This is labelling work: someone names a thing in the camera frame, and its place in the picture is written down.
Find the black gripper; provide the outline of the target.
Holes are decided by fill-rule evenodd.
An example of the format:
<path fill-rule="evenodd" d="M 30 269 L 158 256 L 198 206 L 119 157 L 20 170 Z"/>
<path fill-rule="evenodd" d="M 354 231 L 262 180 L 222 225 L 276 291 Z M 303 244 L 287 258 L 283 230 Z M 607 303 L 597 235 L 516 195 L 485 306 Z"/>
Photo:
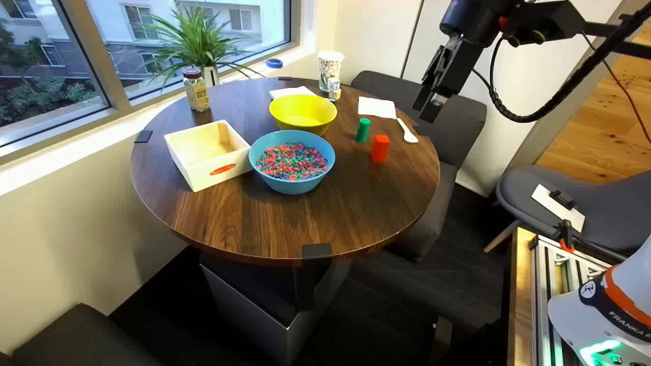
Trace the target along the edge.
<path fill-rule="evenodd" d="M 413 101 L 424 123 L 433 123 L 448 97 L 461 89 L 478 57 L 479 50 L 466 37 L 452 37 L 437 50 Z"/>

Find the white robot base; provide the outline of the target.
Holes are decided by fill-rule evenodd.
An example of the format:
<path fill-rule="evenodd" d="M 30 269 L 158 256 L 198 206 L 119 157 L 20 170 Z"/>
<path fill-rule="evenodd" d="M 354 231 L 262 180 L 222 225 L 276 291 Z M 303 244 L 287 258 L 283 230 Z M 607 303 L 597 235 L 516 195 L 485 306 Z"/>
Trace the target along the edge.
<path fill-rule="evenodd" d="M 547 302 L 582 366 L 651 366 L 651 236 L 620 264 Z"/>

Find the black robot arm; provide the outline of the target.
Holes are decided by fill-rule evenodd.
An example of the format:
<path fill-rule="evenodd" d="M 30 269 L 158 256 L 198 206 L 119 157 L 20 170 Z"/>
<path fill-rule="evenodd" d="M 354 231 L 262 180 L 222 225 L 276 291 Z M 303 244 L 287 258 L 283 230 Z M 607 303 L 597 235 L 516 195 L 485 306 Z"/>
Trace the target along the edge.
<path fill-rule="evenodd" d="M 440 22 L 440 30 L 448 34 L 448 43 L 437 50 L 422 74 L 420 92 L 413 108 L 419 111 L 422 121 L 433 123 L 448 100 L 461 89 L 481 52 L 492 41 L 508 41 L 513 46 L 523 46 L 571 38 L 576 34 L 601 37 L 601 44 L 532 114 L 516 117 L 510 112 L 501 101 L 492 81 L 485 81 L 487 96 L 505 119 L 513 123 L 536 123 L 554 111 L 610 54 L 649 59 L 649 44 L 629 41 L 649 18 L 651 2 L 645 2 L 632 14 L 623 14 L 619 24 L 600 24 L 584 21 L 570 0 L 452 0 Z"/>

